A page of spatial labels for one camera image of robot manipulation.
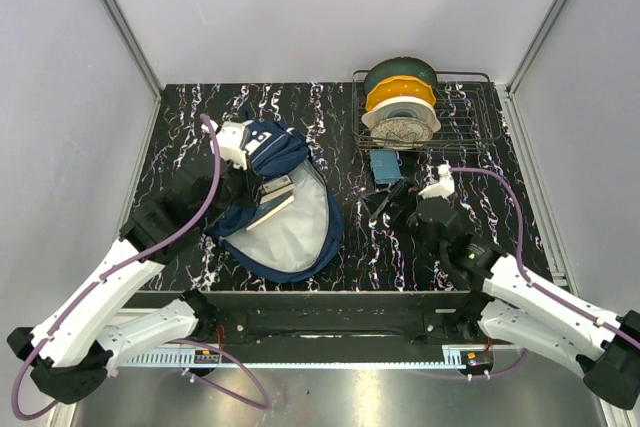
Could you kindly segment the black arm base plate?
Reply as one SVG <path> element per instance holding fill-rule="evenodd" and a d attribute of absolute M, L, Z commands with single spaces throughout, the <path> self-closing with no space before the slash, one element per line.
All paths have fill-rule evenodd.
<path fill-rule="evenodd" d="M 410 344 L 479 344 L 488 337 L 453 311 L 409 308 L 224 309 L 218 334 L 225 345 L 265 339 L 391 339 Z"/>

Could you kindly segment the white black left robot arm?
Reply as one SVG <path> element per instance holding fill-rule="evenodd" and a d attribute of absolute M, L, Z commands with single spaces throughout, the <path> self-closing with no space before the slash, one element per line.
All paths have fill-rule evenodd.
<path fill-rule="evenodd" d="M 111 319 L 149 279 L 230 208 L 255 199 L 259 180 L 229 161 L 185 164 L 169 186 L 141 203 L 105 258 L 54 314 L 35 327 L 17 327 L 7 343 L 38 390 L 73 404 L 93 393 L 129 359 L 167 342 L 208 341 L 217 310 L 192 289 L 157 311 L 118 327 Z"/>

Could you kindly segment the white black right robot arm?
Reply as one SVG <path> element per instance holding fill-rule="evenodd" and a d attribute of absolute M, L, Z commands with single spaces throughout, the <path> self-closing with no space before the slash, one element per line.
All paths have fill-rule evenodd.
<path fill-rule="evenodd" d="M 466 343 L 516 344 L 576 374 L 601 400 L 631 410 L 639 399 L 639 314 L 587 302 L 476 235 L 447 198 L 450 181 L 419 189 L 406 179 L 367 195 L 372 217 L 410 233 L 469 300 L 454 318 Z"/>

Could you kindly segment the purple paperback book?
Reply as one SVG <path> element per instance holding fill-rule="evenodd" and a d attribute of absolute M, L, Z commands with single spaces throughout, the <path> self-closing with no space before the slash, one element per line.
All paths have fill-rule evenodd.
<path fill-rule="evenodd" d="M 272 178 L 260 187 L 260 202 L 266 203 L 294 189 L 294 183 L 288 174 Z"/>

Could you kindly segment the navy blue student backpack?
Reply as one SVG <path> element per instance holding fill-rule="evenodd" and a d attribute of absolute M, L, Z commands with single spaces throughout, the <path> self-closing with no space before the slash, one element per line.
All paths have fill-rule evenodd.
<path fill-rule="evenodd" d="M 340 206 L 316 166 L 306 138 L 278 121 L 245 120 L 248 169 L 226 163 L 206 233 L 250 272 L 272 282 L 306 280 L 342 246 Z M 288 174 L 294 201 L 261 225 L 245 229 L 260 202 L 260 187 Z"/>

